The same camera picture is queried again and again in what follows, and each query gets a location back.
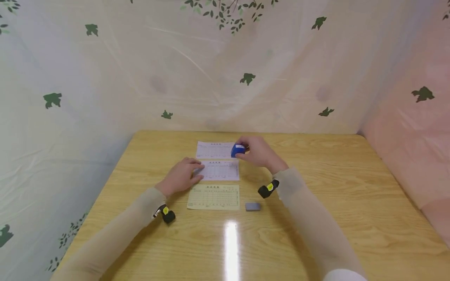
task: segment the beige sleeve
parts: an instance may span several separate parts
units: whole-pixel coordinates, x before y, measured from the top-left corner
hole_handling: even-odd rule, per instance
[[[274,176],[280,200],[289,209],[298,231],[324,277],[335,269],[348,269],[362,276],[364,270],[337,222],[306,187],[295,168]]]
[[[166,197],[147,189],[123,213],[87,241],[52,276],[52,281],[96,281],[152,220]]]

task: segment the form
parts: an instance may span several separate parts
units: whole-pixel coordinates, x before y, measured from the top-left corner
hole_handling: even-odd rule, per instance
[[[239,210],[239,185],[195,185],[189,192],[188,209]]]
[[[239,180],[239,161],[238,160],[222,160],[222,161],[202,161],[205,165],[203,169],[194,171],[195,175],[203,175],[203,180]]]
[[[231,159],[234,143],[197,143],[197,159]]]

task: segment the yellow paper sheet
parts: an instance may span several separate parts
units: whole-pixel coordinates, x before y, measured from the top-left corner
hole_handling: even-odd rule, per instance
[[[188,209],[239,210],[239,185],[198,184],[189,192]]]

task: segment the left hand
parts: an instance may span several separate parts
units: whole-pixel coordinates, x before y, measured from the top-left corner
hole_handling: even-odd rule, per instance
[[[199,160],[185,157],[170,169],[166,177],[155,188],[161,191],[165,197],[186,190],[203,179],[202,175],[196,175],[193,178],[191,178],[191,175],[195,169],[204,167],[205,165],[202,165]]]

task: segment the wrist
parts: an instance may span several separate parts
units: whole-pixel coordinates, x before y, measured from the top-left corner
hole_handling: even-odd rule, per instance
[[[155,188],[159,190],[166,198],[173,194],[170,186],[166,185],[164,182],[157,183]]]
[[[278,172],[284,171],[289,169],[288,164],[286,164],[286,162],[284,162],[283,159],[281,159],[280,157],[277,157],[276,159],[273,159],[267,166],[266,168],[269,170],[269,172],[272,175],[275,175]]]

